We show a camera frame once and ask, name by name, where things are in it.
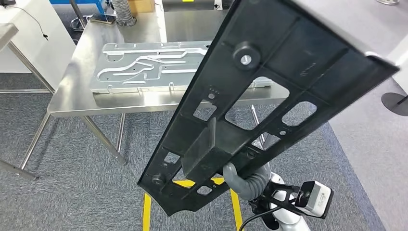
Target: black cable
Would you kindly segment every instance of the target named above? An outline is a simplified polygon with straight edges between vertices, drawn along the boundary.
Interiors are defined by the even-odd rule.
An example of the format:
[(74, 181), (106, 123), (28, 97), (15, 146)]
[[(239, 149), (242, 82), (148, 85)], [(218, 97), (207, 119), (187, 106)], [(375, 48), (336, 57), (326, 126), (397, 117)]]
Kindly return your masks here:
[(26, 10), (24, 10), (23, 8), (20, 8), (20, 7), (18, 7), (18, 6), (5, 5), (4, 7), (5, 7), (5, 8), (6, 8), (6, 7), (17, 8), (17, 9), (20, 9), (20, 10), (24, 11), (26, 14), (28, 14), (31, 18), (33, 18), (33, 19), (37, 22), (37, 24), (38, 24), (38, 26), (39, 26), (39, 29), (41, 30), (42, 36), (48, 41), (48, 35), (44, 34), (44, 31), (42, 31), (41, 24), (37, 21), (37, 19), (36, 19), (35, 17), (33, 17), (32, 15), (30, 15), (29, 12), (27, 12)]
[(259, 218), (259, 217), (261, 217), (261, 216), (264, 216), (264, 215), (266, 215), (266, 214), (276, 212), (276, 211), (278, 211), (279, 209), (281, 209), (281, 207), (276, 207), (276, 208), (271, 209), (271, 210), (268, 210), (268, 211), (266, 211), (266, 212), (253, 215), (252, 217), (246, 219), (246, 220), (242, 223), (242, 225), (240, 226), (239, 231), (242, 231), (243, 228), (245, 227), (245, 225), (247, 225), (249, 222), (251, 222), (251, 221), (253, 221), (253, 220), (255, 220), (255, 219), (257, 219), (257, 218)]

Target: table leg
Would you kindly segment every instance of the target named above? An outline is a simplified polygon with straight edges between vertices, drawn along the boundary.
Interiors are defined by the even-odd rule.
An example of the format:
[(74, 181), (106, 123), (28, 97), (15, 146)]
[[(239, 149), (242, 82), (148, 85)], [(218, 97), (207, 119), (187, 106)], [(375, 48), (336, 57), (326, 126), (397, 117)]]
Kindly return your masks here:
[[(255, 125), (258, 126), (259, 124), (258, 116), (256, 115), (255, 107), (252, 104), (251, 104), (251, 113), (252, 113), (252, 117), (254, 118)], [(265, 143), (264, 134), (261, 134), (261, 136), (259, 137), (259, 141), (261, 142), (261, 146), (264, 146), (264, 143)]]
[(88, 126), (88, 128), (102, 141), (102, 143), (108, 148), (108, 150), (118, 159), (119, 163), (125, 165), (127, 160), (120, 155), (117, 149), (111, 144), (108, 138), (99, 130), (98, 126), (92, 121), (89, 116), (81, 116), (82, 121)]
[(46, 126), (48, 120), (50, 119), (50, 116), (51, 116), (50, 113), (48, 113), (48, 112), (45, 113), (45, 116), (44, 116), (44, 118), (42, 119), (41, 124), (40, 124), (39, 128), (37, 129), (37, 132), (36, 132), (36, 134), (34, 135), (34, 138), (33, 138), (32, 142), (31, 142), (30, 146), (29, 146), (28, 149), (27, 149), (27, 152), (25, 153), (24, 159), (23, 159), (23, 161), (22, 161), (21, 164), (20, 164), (20, 168), (21, 168), (22, 170), (24, 170), (24, 168), (26, 167), (27, 162), (28, 162), (28, 160), (30, 159), (31, 154), (33, 153), (33, 150), (34, 150), (34, 148), (35, 148), (36, 145), (37, 145), (37, 142), (38, 142), (38, 140), (39, 140), (39, 137), (41, 136), (41, 134), (42, 134), (42, 132), (44, 131), (44, 128), (45, 128), (45, 126)]
[(117, 143), (116, 143), (116, 149), (118, 153), (120, 153), (120, 146), (122, 145), (123, 127), (125, 126), (125, 116), (126, 114), (122, 113), (122, 116), (120, 117), (119, 134), (117, 136)]
[(20, 175), (20, 176), (22, 176), (22, 177), (24, 177), (26, 179), (29, 179), (29, 180), (34, 180), (36, 178), (35, 175), (33, 175), (33, 174), (31, 174), (31, 173), (29, 173), (29, 172), (27, 172), (25, 170), (22, 170), (22, 169), (14, 166), (14, 165), (11, 165), (11, 164), (9, 164), (9, 163), (5, 162), (4, 160), (1, 160), (1, 159), (0, 159), (0, 166), (3, 167), (4, 169), (10, 171), (10, 172), (16, 173), (16, 174), (18, 174), (18, 175)]
[(84, 17), (82, 16), (81, 11), (79, 10), (77, 3), (75, 2), (75, 0), (69, 0), (69, 3), (71, 4), (72, 9), (74, 9), (74, 12), (76, 16), (78, 17), (78, 20), (81, 23), (82, 28), (85, 29), (86, 23), (85, 23)]

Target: yellow floor tape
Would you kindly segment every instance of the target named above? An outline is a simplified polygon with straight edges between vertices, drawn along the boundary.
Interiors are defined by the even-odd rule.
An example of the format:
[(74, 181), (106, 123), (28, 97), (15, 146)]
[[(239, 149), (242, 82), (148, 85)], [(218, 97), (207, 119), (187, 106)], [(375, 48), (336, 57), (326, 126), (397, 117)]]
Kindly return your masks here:
[[(213, 178), (212, 179), (215, 184), (222, 184), (224, 182), (224, 178)], [(179, 184), (184, 187), (191, 187), (195, 183), (191, 180), (177, 180), (175, 181), (176, 184)], [(242, 225), (242, 215), (240, 209), (240, 202), (238, 200), (238, 195), (233, 190), (231, 192), (231, 201), (232, 201), (232, 211), (234, 213), (235, 218), (235, 226), (237, 227), (237, 231), (239, 230), (240, 226)], [(145, 194), (144, 195), (144, 205), (143, 205), (143, 231), (150, 231), (150, 211), (152, 207), (152, 199)]]

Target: cardboard box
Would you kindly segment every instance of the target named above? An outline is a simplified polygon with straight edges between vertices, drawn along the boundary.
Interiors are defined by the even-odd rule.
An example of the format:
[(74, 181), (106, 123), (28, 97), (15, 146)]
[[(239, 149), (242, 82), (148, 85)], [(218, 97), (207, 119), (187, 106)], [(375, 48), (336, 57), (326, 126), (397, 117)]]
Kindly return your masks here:
[(154, 0), (127, 0), (133, 16), (138, 13), (154, 12)]

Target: metal pole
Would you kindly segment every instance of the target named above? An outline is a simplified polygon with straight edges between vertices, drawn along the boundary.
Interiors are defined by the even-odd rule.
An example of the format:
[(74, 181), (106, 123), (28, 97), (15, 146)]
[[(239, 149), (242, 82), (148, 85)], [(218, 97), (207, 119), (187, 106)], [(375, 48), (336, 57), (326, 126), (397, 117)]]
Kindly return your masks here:
[(50, 113), (46, 112), (44, 118), (41, 121), (41, 124), (40, 124), (39, 128), (37, 129), (36, 134), (34, 135), (34, 138), (33, 138), (32, 142), (31, 142), (30, 146), (27, 149), (27, 152), (24, 155), (24, 159), (20, 164), (20, 168), (22, 170), (24, 170), (24, 168), (26, 167), (27, 162), (30, 159), (30, 156), (33, 153), (34, 148), (36, 147), (36, 144), (37, 144), (37, 142), (39, 140), (39, 137), (41, 136), (41, 134), (42, 134), (42, 132), (43, 132), (43, 130), (44, 130), (44, 128), (45, 128), (45, 126), (46, 126), (49, 119), (50, 119)]
[(82, 28), (85, 29), (86, 24), (85, 24), (85, 21), (84, 21), (84, 17), (82, 16), (82, 13), (79, 10), (79, 7), (78, 7), (77, 3), (75, 2), (75, 0), (69, 0), (69, 3), (71, 3), (71, 6), (75, 11), (76, 16), (78, 17), (78, 20), (81, 23)]
[(396, 104), (398, 104), (398, 105), (400, 105), (400, 104), (402, 104), (405, 100), (407, 100), (408, 99), (408, 95), (407, 96), (405, 96), (403, 99), (401, 99), (400, 101), (398, 101)]
[(34, 180), (36, 178), (35, 175), (33, 175), (33, 174), (31, 174), (31, 173), (29, 173), (27, 171), (24, 171), (22, 169), (19, 169), (18, 167), (14, 166), (14, 165), (11, 165), (11, 164), (9, 164), (9, 163), (1, 160), (1, 159), (0, 159), (0, 167), (3, 167), (8, 171), (16, 173), (16, 174), (18, 174), (18, 175), (20, 175), (20, 176), (22, 176), (24, 178), (27, 178), (29, 180)]
[(120, 153), (120, 146), (122, 145), (123, 127), (125, 126), (125, 116), (126, 114), (122, 113), (122, 116), (120, 117), (119, 134), (117, 136), (117, 143), (116, 143), (116, 149), (118, 153)]
[(0, 90), (0, 94), (49, 93), (47, 89)]
[[(254, 105), (252, 105), (252, 104), (251, 104), (251, 113), (252, 113), (252, 117), (254, 118), (255, 125), (258, 126), (258, 124), (259, 124), (258, 116), (256, 116), (255, 107), (254, 107)], [(265, 143), (264, 134), (261, 134), (261, 136), (260, 136), (260, 142), (261, 142), (261, 145), (262, 145), (262, 147), (263, 147), (263, 146), (264, 146), (264, 143)]]
[(125, 165), (127, 160), (119, 154), (116, 148), (111, 144), (108, 138), (99, 130), (98, 126), (92, 121), (89, 116), (81, 116), (82, 121), (88, 126), (88, 128), (102, 141), (102, 143), (108, 148), (108, 150), (118, 159), (119, 163)]
[(44, 84), (44, 86), (54, 94), (54, 88), (45, 80), (42, 74), (32, 65), (32, 63), (21, 53), (21, 51), (14, 45), (13, 42), (9, 42), (8, 47), (12, 52), (21, 60), (22, 63), (33, 73), (35, 77), (39, 79), (39, 81)]

